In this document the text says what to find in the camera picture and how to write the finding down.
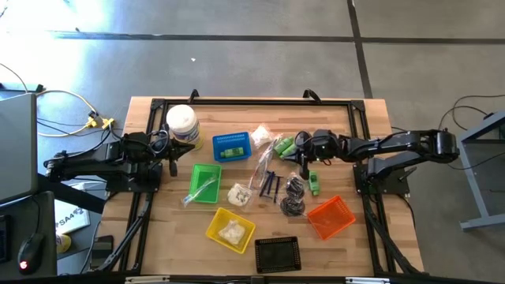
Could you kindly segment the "silver edge bracket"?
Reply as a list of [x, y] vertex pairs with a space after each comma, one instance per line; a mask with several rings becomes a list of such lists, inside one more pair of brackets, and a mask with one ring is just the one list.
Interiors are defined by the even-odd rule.
[[345, 284], [391, 284], [389, 278], [346, 277]]
[[170, 278], [163, 275], [142, 275], [127, 277], [124, 284], [167, 284]]

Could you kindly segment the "yellow plastic basket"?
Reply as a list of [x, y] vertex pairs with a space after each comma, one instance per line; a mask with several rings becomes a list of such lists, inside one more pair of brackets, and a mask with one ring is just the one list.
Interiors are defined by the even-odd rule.
[[[219, 231], [223, 229], [230, 220], [238, 220], [245, 228], [245, 235], [238, 246], [233, 246], [219, 236]], [[256, 225], [253, 222], [242, 218], [240, 215], [234, 214], [232, 211], [228, 211], [227, 209], [220, 207], [215, 213], [215, 216], [206, 231], [206, 236], [236, 253], [244, 254], [255, 229]]]

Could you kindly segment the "black phone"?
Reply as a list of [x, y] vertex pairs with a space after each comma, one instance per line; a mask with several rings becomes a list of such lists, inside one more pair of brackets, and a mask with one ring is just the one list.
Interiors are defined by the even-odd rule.
[[113, 252], [114, 237], [105, 235], [96, 237], [91, 251], [90, 269], [96, 269], [101, 266], [107, 257]]

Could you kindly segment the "black desk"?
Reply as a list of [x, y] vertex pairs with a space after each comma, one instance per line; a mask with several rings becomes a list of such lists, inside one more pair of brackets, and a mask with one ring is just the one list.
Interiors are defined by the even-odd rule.
[[[0, 241], [0, 248], [9, 251], [6, 262], [0, 260], [0, 282], [26, 278], [43, 278], [55, 276], [57, 268], [56, 229], [54, 202], [72, 204], [97, 214], [103, 212], [105, 199], [95, 192], [76, 189], [66, 183], [48, 181], [43, 175], [39, 177], [38, 188], [22, 198], [13, 201], [0, 201], [0, 216], [8, 217], [7, 241]], [[30, 274], [21, 273], [19, 251], [24, 241], [32, 235], [40, 235], [42, 241], [35, 247], [35, 262], [33, 267], [28, 261]]]

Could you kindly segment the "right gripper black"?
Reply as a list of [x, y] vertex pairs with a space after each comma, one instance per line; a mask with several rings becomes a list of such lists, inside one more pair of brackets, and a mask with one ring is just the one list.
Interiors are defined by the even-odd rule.
[[337, 155], [339, 146], [337, 137], [327, 129], [318, 129], [312, 135], [300, 131], [296, 135], [297, 151], [283, 156], [283, 161], [298, 163], [301, 166], [300, 176], [309, 179], [309, 164], [322, 162], [325, 166], [331, 165], [331, 160]]

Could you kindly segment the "green plastic basket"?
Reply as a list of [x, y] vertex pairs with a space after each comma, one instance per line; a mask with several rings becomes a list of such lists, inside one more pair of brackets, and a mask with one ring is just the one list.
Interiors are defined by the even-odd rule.
[[196, 190], [202, 185], [209, 177], [216, 175], [219, 178], [219, 190], [221, 181], [222, 167], [217, 164], [195, 164], [190, 181], [189, 193]]

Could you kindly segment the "black aluminium table frame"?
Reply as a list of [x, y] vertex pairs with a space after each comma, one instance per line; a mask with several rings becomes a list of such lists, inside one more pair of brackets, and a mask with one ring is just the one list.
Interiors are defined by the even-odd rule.
[[278, 206], [256, 200], [248, 209], [230, 204], [226, 194], [235, 183], [246, 183], [252, 176], [260, 151], [246, 160], [222, 165], [219, 199], [214, 204], [183, 206], [181, 199], [189, 190], [190, 176], [197, 163], [212, 163], [211, 138], [215, 135], [252, 131], [265, 124], [274, 133], [294, 135], [301, 130], [329, 129], [346, 136], [371, 138], [391, 133], [386, 103], [382, 99], [327, 99], [315, 103], [308, 99], [199, 98], [193, 109], [204, 133], [201, 149], [178, 160], [178, 174], [164, 174], [153, 199], [142, 275], [254, 275], [255, 249], [248, 245], [235, 252], [210, 239], [206, 232], [220, 208], [253, 222], [252, 239], [291, 237], [298, 239], [302, 276], [370, 276], [372, 253], [362, 198], [355, 189], [352, 166], [339, 160], [313, 163], [320, 177], [319, 196], [307, 196], [308, 210], [339, 196], [355, 216], [353, 224], [323, 240], [312, 224], [302, 217], [287, 217]]

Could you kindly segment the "blue plastic basket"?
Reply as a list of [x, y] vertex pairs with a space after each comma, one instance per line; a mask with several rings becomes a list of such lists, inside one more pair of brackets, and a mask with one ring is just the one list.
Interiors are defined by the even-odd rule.
[[[214, 160], [219, 163], [227, 163], [248, 159], [252, 154], [248, 132], [228, 133], [213, 136], [212, 146], [213, 146]], [[221, 158], [220, 153], [229, 148], [244, 148], [244, 155], [228, 159]]]

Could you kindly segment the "black plastic basket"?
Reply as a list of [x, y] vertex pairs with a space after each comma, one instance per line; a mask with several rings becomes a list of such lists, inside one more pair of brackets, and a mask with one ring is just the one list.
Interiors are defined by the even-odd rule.
[[297, 237], [276, 237], [255, 240], [258, 274], [301, 270], [301, 254]]

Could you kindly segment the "black computer mouse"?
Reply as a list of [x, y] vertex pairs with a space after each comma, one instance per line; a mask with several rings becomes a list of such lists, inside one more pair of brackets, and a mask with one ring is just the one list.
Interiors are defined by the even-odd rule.
[[18, 270], [22, 275], [35, 273], [40, 267], [43, 255], [44, 236], [33, 233], [22, 241], [18, 255]]

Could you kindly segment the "white wipes canister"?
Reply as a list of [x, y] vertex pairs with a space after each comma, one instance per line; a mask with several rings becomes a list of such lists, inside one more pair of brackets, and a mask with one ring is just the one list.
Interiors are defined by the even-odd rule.
[[170, 134], [178, 141], [192, 144], [194, 150], [199, 150], [204, 139], [200, 130], [200, 122], [192, 107], [179, 104], [171, 107], [166, 114], [166, 123]]

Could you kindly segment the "black keyboard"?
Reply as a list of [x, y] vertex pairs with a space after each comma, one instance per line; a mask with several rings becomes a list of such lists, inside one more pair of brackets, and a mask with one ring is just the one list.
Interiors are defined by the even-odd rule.
[[0, 215], [0, 263], [10, 260], [11, 216]]

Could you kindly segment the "orange plastic basket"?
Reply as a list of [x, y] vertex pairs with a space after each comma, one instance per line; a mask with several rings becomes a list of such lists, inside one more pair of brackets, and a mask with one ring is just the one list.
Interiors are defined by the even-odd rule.
[[308, 220], [322, 240], [327, 240], [356, 221], [341, 196], [333, 196], [311, 210]]

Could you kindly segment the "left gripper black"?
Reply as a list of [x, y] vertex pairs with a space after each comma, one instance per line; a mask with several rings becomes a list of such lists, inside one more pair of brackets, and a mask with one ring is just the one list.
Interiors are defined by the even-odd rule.
[[[190, 153], [194, 148], [194, 144], [177, 143], [176, 158], [180, 159], [183, 155]], [[169, 171], [171, 177], [177, 176], [177, 165], [174, 161], [174, 153], [172, 149], [171, 138], [168, 132], [155, 132], [155, 140], [151, 143], [151, 149], [155, 156], [159, 159], [169, 161]]]

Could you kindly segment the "grey metal table frame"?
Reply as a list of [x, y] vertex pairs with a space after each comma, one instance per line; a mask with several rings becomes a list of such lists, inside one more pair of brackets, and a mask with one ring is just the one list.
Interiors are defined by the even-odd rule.
[[461, 166], [479, 216], [460, 222], [463, 231], [505, 226], [505, 110], [457, 135]]

